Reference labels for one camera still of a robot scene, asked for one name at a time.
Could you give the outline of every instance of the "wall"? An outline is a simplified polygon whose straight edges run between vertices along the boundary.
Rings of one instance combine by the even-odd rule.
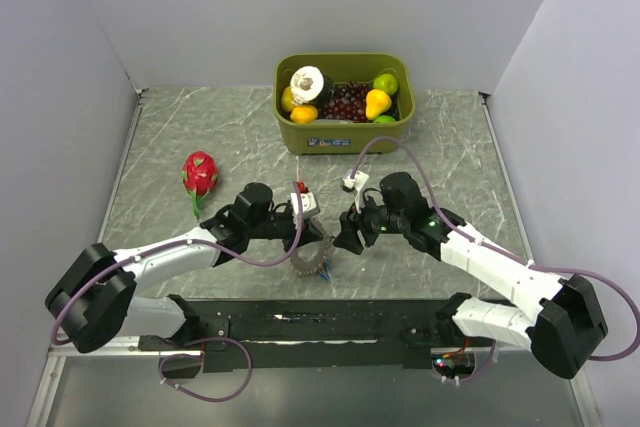
[[[86,0],[0,0],[0,412],[26,422],[44,298],[95,242],[135,92]]]
[[[382,50],[492,92],[542,0],[90,0],[138,87],[271,84],[294,52]]]
[[[640,301],[640,0],[545,0],[490,99],[539,263],[587,268]],[[601,288],[612,353],[632,340]],[[638,425],[640,354],[590,363],[605,425]]]

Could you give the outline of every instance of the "olive green basket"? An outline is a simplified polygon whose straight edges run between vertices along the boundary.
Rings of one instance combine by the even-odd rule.
[[[313,65],[334,83],[373,82],[380,74],[391,73],[398,79],[396,102],[400,120],[389,124],[296,124],[283,114],[280,97],[300,67]],[[400,140],[415,112],[409,74],[404,63],[393,55],[375,52],[339,52],[297,54],[283,59],[276,67],[273,113],[278,119],[282,140],[296,155],[357,154],[367,143],[381,135]],[[385,154],[397,148],[394,142],[381,141],[370,152]]]

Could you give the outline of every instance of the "label on bin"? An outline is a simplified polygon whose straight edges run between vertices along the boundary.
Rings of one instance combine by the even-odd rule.
[[[351,145],[351,139],[319,139],[311,137],[307,140],[309,147],[340,147]]]

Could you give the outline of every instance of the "bunch of grapes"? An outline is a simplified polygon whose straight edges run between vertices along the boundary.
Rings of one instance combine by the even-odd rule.
[[[369,122],[365,115],[365,99],[370,90],[369,84],[336,85],[333,98],[318,109],[318,118]]]

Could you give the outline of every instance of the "gray marble surface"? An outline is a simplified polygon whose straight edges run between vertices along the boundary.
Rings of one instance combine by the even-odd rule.
[[[504,247],[523,254],[508,189],[484,117],[473,92],[419,91],[417,112],[405,141],[422,161],[440,204]],[[352,197],[340,179],[355,156],[292,155],[282,143],[271,110],[271,89],[153,88],[129,151],[103,241],[111,249],[139,247],[197,225],[181,169],[193,151],[216,160],[221,182],[204,209],[213,215],[250,181],[269,185],[276,203],[286,201],[299,168],[318,196],[319,219],[332,233]],[[401,151],[370,155],[362,167],[377,186],[385,175],[406,170]],[[245,254],[268,260],[282,255],[279,241],[253,241]],[[463,291],[496,294],[468,274],[414,251],[400,236],[381,236],[361,256],[337,251],[332,280],[299,278],[288,263],[271,268],[237,261],[176,277],[146,292],[186,298],[447,298]]]

